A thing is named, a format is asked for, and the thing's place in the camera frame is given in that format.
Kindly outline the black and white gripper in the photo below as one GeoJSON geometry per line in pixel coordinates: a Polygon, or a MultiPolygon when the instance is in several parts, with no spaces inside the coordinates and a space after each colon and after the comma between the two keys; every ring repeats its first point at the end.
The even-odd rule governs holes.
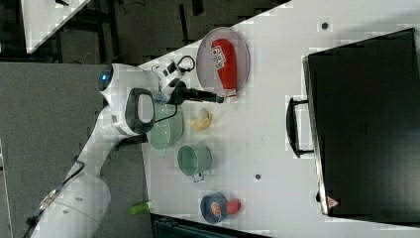
{"type": "MultiPolygon", "coordinates": [[[[190,71],[191,68],[180,67],[174,60],[170,60],[167,64],[157,65],[155,67],[155,73],[158,76],[158,90],[155,102],[168,104],[175,88],[181,82],[183,76],[190,71]]],[[[192,93],[188,99],[212,103],[224,102],[223,97],[207,91],[192,93]]]]}

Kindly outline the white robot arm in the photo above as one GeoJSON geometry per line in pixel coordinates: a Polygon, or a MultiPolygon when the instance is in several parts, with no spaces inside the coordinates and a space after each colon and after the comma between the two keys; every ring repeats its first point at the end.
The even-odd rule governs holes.
{"type": "Polygon", "coordinates": [[[122,140],[149,133],[160,120],[157,106],[178,106],[185,101],[222,103],[213,92],[189,88],[184,70],[175,62],[153,69],[112,63],[98,79],[107,106],[99,113],[94,129],[74,164],[58,186],[27,219],[23,238],[92,238],[111,201],[100,177],[109,154],[122,140]]]}

